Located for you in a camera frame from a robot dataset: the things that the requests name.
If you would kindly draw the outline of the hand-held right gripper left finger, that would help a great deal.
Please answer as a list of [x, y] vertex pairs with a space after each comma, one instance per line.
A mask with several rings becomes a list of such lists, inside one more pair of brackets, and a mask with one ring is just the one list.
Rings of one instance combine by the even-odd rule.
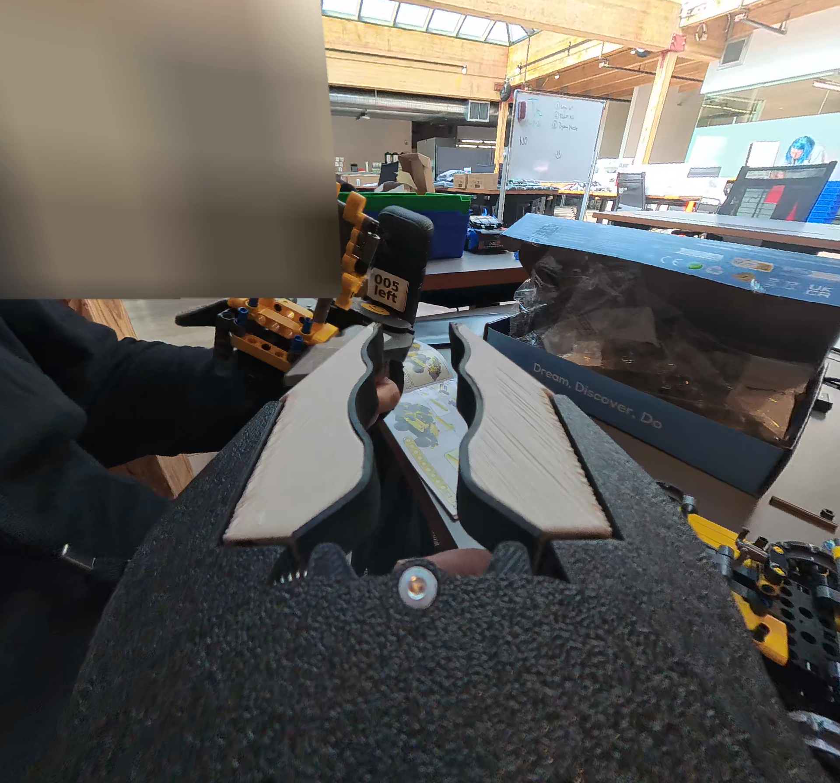
[[278, 403], [224, 525], [224, 548], [361, 548], [379, 520], [369, 425], [379, 417], [379, 326], [354, 329]]

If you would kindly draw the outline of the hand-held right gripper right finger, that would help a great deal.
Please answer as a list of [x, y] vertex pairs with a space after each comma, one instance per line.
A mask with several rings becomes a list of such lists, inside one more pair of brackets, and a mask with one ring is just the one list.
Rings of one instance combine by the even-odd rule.
[[613, 540], [613, 524], [564, 425], [558, 402], [483, 336], [451, 322], [457, 374], [457, 520], [484, 551]]

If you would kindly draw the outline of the yellow grey toy excavator arm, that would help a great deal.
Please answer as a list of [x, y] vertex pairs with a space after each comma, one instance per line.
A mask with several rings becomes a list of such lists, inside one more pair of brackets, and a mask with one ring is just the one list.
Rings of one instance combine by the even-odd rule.
[[289, 299], [222, 299], [188, 309], [174, 318], [178, 329], [213, 329], [213, 357], [232, 362], [246, 356], [278, 374], [288, 374], [306, 353], [335, 340], [362, 290], [365, 265], [377, 253], [379, 237], [362, 234], [365, 198], [346, 194], [339, 202], [342, 237], [342, 294], [316, 299], [312, 309]]

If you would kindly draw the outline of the yellow black toy vehicle chassis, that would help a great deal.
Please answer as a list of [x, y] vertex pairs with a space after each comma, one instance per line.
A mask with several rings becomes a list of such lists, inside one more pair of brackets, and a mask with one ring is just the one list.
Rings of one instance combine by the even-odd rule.
[[708, 546], [772, 685], [814, 756], [840, 768], [840, 548], [749, 540], [681, 504]]

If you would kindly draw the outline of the person's left forearm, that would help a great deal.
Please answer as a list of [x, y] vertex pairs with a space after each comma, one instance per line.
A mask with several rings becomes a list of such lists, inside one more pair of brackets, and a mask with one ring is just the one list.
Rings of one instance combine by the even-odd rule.
[[278, 379], [224, 367], [205, 348], [120, 340], [96, 364], [78, 444], [109, 470], [143, 455], [219, 452], [283, 394]]

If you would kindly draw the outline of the grey desk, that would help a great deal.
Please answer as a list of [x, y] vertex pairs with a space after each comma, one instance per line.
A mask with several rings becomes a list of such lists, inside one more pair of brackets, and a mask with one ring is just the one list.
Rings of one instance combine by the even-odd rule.
[[[792, 460], [762, 500], [749, 496], [689, 464], [681, 464], [678, 458], [608, 425], [604, 420], [597, 420], [597, 425], [652, 481], [669, 482], [678, 490], [693, 496], [701, 519], [731, 532], [749, 525], [750, 536], [822, 546], [831, 536], [829, 529], [808, 520], [799, 513], [776, 506], [772, 500], [782, 500], [785, 504], [811, 516], [818, 516], [822, 509], [831, 509], [837, 516], [837, 390], [824, 387], [824, 394], [835, 403], [831, 412], [811, 417]], [[419, 548], [426, 546], [432, 546], [432, 553], [479, 548], [479, 542], [475, 542], [463, 525], [448, 516], [448, 506], [418, 475], [414, 464], [400, 451], [400, 433], [390, 428], [392, 417], [395, 416], [387, 416], [383, 424], [387, 452], [384, 464], [392, 467], [407, 486], [407, 490], [400, 490], [395, 500], [404, 506], [413, 506], [418, 520], [418, 529], [399, 529], [399, 536], [404, 536], [410, 548], [399, 558], [419, 555]]]

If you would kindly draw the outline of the person's left hand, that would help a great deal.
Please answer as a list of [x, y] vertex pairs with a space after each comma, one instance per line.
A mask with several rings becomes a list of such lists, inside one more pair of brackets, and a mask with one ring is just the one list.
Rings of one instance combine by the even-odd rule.
[[375, 386], [377, 386], [377, 416], [372, 425], [383, 420], [387, 412], [392, 412], [400, 402], [400, 386], [392, 383], [390, 376], [377, 374]]

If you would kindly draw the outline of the green blue storage bin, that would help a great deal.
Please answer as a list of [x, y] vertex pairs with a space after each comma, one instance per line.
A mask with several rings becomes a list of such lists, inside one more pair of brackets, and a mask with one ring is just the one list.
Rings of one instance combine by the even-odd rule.
[[463, 256], [468, 231], [468, 195], [456, 194], [361, 194], [365, 198], [365, 214], [379, 218], [384, 206], [399, 206], [423, 214], [434, 222], [434, 237], [429, 245], [429, 260], [456, 260]]

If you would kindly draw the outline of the toy instruction booklet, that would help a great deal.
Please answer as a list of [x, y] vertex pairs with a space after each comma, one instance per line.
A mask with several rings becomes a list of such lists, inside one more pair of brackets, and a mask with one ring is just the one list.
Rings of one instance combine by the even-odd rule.
[[465, 420], [456, 406], [457, 376], [448, 357], [414, 343], [404, 357], [404, 397], [384, 417], [426, 487], [457, 520], [457, 452]]

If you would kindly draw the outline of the dark blue cardboard box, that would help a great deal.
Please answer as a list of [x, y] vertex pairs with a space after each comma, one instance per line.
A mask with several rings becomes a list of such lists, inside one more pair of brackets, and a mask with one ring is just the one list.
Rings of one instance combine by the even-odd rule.
[[837, 340], [837, 260], [544, 214], [526, 214], [507, 231], [507, 238], [514, 241], [526, 271], [543, 250], [571, 250], [768, 295], [778, 321], [776, 330], [792, 351], [806, 351], [808, 362], [816, 364], [808, 397], [795, 416], [795, 436], [782, 444], [739, 433], [555, 357], [512, 340], [503, 322], [494, 322], [484, 340], [544, 387], [570, 397], [585, 416], [731, 487], [762, 496], [776, 482], [801, 439], [824, 386], [827, 356]]

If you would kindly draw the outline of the crumpled clear plastic bags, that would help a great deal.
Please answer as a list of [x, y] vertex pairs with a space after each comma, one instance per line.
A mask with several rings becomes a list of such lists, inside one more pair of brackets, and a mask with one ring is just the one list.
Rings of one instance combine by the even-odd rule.
[[792, 441], [816, 364], [768, 295], [652, 265], [543, 250], [510, 336], [762, 441]]

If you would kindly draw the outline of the whiteboard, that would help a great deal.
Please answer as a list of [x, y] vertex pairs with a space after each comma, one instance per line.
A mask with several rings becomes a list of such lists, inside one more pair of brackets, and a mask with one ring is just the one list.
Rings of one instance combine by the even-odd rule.
[[604, 101], [552, 92], [512, 95], [512, 137], [502, 169], [499, 222], [512, 183], [578, 183], [583, 202], [578, 221], [585, 221], [597, 154], [604, 134]]

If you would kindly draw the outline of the person's black jacket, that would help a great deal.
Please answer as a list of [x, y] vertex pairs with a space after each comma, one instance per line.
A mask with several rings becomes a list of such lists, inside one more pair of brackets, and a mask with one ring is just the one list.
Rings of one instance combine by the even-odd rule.
[[166, 509], [78, 444], [90, 368], [113, 343], [63, 301], [3, 299], [3, 780], [54, 741], [113, 581]]

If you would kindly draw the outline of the brown toy axle rod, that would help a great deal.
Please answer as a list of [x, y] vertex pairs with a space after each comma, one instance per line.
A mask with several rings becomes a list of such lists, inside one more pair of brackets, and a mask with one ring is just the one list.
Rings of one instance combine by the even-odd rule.
[[799, 506], [799, 504], [792, 504], [792, 501], [785, 501], [785, 500], [778, 500], [778, 496], [772, 496], [769, 500], [769, 506], [776, 506], [776, 509], [781, 509], [781, 513], [785, 513], [785, 516], [795, 516], [795, 519], [799, 519], [799, 520], [806, 520], [806, 524], [814, 524], [814, 525], [818, 525], [818, 529], [824, 529], [824, 532], [837, 532], [837, 520], [835, 520], [835, 513], [831, 509], [818, 509], [818, 513], [811, 513], [811, 509], [806, 509], [806, 506]]

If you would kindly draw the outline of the wooden edged table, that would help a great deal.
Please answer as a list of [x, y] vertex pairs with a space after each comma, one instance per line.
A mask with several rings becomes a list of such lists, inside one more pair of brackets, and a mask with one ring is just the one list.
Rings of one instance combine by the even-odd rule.
[[837, 256], [840, 229], [816, 222], [782, 222], [782, 221], [757, 221], [735, 214], [705, 214], [705, 211], [594, 211], [597, 222], [628, 226], [642, 231], [689, 231], [722, 238], [743, 238], [776, 248], [792, 248], [795, 253], [814, 250]]

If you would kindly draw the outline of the blue crate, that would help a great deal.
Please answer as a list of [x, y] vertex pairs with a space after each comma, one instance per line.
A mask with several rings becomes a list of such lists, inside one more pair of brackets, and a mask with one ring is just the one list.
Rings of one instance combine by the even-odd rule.
[[840, 221], [840, 183], [831, 180], [824, 184], [822, 195], [816, 198], [808, 222], [816, 226], [835, 226]]

